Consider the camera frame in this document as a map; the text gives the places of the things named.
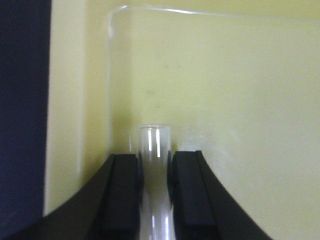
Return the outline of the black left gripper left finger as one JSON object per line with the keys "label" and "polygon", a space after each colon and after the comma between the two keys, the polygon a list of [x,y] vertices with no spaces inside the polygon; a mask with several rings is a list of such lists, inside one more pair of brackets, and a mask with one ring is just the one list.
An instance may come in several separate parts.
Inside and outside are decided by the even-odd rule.
{"label": "black left gripper left finger", "polygon": [[73,197],[9,240],[136,240],[140,227],[140,164],[111,154]]}

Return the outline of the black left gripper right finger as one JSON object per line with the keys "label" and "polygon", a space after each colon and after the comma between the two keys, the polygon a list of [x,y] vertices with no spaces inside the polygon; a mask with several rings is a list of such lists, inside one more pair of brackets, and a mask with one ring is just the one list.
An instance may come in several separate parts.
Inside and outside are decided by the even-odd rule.
{"label": "black left gripper right finger", "polygon": [[218,180],[200,150],[174,154],[171,187],[176,239],[270,239]]}

